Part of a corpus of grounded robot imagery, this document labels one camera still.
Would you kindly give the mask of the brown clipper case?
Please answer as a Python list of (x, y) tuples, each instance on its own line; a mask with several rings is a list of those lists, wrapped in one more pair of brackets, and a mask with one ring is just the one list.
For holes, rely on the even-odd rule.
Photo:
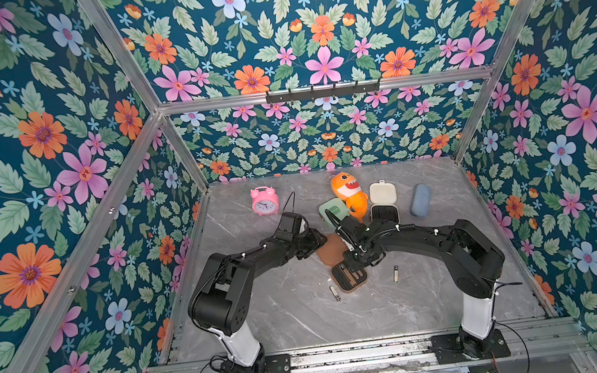
[(363, 270), (352, 272), (348, 268), (344, 257), (348, 250), (345, 242), (335, 234), (330, 234), (326, 238), (327, 242), (316, 251), (316, 255), (329, 268), (331, 278), (339, 289), (344, 293), (351, 293), (367, 283), (367, 272)]

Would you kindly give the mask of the green clipper case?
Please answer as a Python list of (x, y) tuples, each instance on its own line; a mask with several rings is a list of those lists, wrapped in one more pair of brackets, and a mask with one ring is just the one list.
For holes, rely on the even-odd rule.
[(319, 206), (319, 213), (322, 217), (323, 221), (325, 222), (328, 227), (334, 228), (335, 225), (333, 224), (332, 220), (329, 218), (327, 213), (331, 213), (335, 216), (338, 220), (343, 220), (347, 216), (351, 215), (349, 208), (347, 208), (346, 203), (344, 203), (339, 198), (330, 199), (328, 202), (325, 202)]

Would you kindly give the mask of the cream clipper case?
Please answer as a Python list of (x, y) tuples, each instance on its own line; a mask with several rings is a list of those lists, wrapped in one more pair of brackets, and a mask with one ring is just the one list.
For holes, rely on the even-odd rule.
[(369, 187), (370, 219), (390, 221), (393, 224), (400, 223), (399, 208), (396, 205), (398, 200), (396, 186), (385, 180), (379, 180)]

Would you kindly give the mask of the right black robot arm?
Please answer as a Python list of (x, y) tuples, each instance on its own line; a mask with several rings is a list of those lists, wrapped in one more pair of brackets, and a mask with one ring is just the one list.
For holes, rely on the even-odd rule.
[(442, 261), (463, 301), (458, 347), (451, 351), (480, 359), (492, 348), (496, 285), (506, 257), (471, 221), (424, 227), (382, 219), (366, 224), (354, 217), (331, 216), (331, 222), (346, 244), (343, 258), (352, 272), (379, 265), (393, 251)]

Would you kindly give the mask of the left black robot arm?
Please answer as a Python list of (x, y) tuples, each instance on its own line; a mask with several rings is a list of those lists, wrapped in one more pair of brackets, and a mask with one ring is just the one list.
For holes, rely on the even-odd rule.
[(233, 255), (213, 253), (207, 259), (188, 306), (199, 330), (218, 338), (227, 354), (227, 373), (266, 373), (265, 348), (247, 324), (254, 281), (293, 258), (306, 259), (327, 243), (318, 230), (266, 238), (259, 246)]

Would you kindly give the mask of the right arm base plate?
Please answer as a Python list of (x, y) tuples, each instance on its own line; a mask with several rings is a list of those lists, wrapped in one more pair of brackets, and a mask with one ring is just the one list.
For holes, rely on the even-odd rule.
[(464, 331), (433, 336), (428, 349), (436, 355), (440, 365), (511, 356), (510, 348), (499, 329), (493, 329), (484, 340)]

